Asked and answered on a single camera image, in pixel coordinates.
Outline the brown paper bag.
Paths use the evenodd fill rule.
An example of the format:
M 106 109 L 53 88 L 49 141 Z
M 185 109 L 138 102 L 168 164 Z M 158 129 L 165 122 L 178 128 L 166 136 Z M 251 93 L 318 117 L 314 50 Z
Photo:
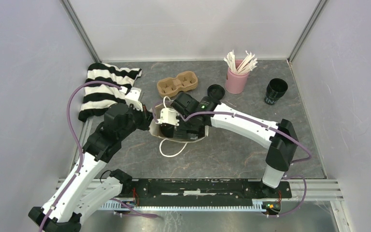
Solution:
M 172 106 L 172 102 L 173 100 L 171 100 L 170 97 L 163 97 L 163 100 L 162 102 L 158 102 L 156 103 L 156 105 L 154 107 L 152 107 L 152 115 L 153 115 L 153 120 L 151 122 L 151 125 L 150 125 L 150 134 L 154 137 L 157 137 L 157 138 L 160 138 L 161 141 L 160 141 L 160 144 L 159 144 L 159 151 L 160 151 L 160 154 L 164 157 L 167 157 L 167 158 L 173 158 L 173 157 L 176 157 L 177 155 L 181 154 L 182 151 L 185 149 L 185 147 L 188 145 L 188 144 L 191 144 L 191 143 L 196 143 L 196 142 L 199 142 L 201 140 L 203 140 L 204 138 L 206 138 L 208 135 L 209 135 L 209 127 L 208 126 L 205 126 L 205 137 L 203 139 L 198 139 L 197 141 L 172 141 L 168 138 L 165 138 L 161 132 L 160 132 L 160 129 L 159 129 L 159 124 L 157 124 L 157 119 L 159 118 L 159 113 L 160 113 L 160 110 L 165 107 L 165 108 L 173 108 Z M 178 116 L 177 118 L 180 120 L 180 121 L 184 121 L 184 117 L 179 113 L 180 116 Z M 173 154 L 173 155 L 166 155 L 163 153 L 162 151 L 162 144 L 165 142 L 165 141 L 171 141 L 171 142 L 176 142 L 176 143 L 180 143 L 180 144 L 183 144 L 183 147 L 182 149 L 177 152 L 176 154 Z

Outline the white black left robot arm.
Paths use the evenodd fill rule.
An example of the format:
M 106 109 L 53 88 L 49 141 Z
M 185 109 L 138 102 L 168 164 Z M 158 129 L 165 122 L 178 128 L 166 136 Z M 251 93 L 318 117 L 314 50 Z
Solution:
M 39 226 L 39 231 L 78 232 L 84 222 L 112 197 L 131 194 L 131 176 L 120 170 L 113 171 L 89 194 L 83 193 L 121 149 L 123 140 L 136 130 L 149 130 L 152 113 L 142 103 L 117 103 L 110 106 L 103 117 L 104 121 L 84 144 L 78 163 L 54 196 L 43 206 L 30 210 L 28 216 Z

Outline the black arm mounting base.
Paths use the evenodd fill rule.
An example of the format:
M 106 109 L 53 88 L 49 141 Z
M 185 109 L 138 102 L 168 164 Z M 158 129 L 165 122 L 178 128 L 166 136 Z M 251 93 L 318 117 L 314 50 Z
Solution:
M 133 179 L 117 198 L 139 200 L 139 206 L 250 206 L 253 200 L 290 199 L 290 184 L 271 188 L 255 179 Z

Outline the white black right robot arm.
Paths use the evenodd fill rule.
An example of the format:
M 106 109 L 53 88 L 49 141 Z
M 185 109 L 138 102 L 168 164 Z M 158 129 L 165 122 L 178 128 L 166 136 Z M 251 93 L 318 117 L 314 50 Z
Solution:
M 197 101 L 191 95 L 181 92 L 169 106 L 163 104 L 159 115 L 154 118 L 158 124 L 173 125 L 181 130 L 205 126 L 228 130 L 266 148 L 266 168 L 259 185 L 265 197 L 272 197 L 279 191 L 279 184 L 289 170 L 299 146 L 295 129 L 289 120 L 274 122 L 259 119 L 210 96 Z

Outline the black plastic cup lid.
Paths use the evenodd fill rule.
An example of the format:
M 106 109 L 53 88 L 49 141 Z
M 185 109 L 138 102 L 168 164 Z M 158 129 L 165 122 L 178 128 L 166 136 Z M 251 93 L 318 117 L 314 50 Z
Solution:
M 221 85 L 212 84 L 207 88 L 207 96 L 216 100 L 222 100 L 225 96 L 225 89 Z

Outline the black white striped cloth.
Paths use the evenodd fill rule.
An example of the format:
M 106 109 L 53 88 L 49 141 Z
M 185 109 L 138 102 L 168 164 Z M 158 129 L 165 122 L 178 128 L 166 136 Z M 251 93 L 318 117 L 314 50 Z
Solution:
M 85 122 L 102 116 L 116 103 L 125 103 L 125 96 L 142 75 L 141 68 L 119 68 L 107 63 L 93 63 L 87 69 L 84 96 L 78 119 Z

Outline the pink stirrer holder cup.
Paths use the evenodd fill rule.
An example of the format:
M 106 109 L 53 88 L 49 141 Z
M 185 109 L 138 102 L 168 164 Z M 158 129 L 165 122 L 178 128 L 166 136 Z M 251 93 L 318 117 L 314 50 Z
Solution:
M 247 72 L 245 74 L 236 74 L 232 72 L 230 67 L 228 67 L 225 89 L 232 94 L 242 93 L 249 74 L 250 72 Z

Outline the white wrapped stirrer sticks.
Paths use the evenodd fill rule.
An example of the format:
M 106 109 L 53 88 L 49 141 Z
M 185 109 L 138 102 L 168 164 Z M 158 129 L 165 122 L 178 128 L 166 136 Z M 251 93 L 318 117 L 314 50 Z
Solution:
M 227 53 L 223 58 L 223 61 L 228 65 L 229 70 L 236 75 L 249 74 L 253 69 L 257 67 L 258 60 L 255 54 L 252 52 L 245 51 L 246 56 L 244 59 L 239 60 L 235 57 L 234 50 Z

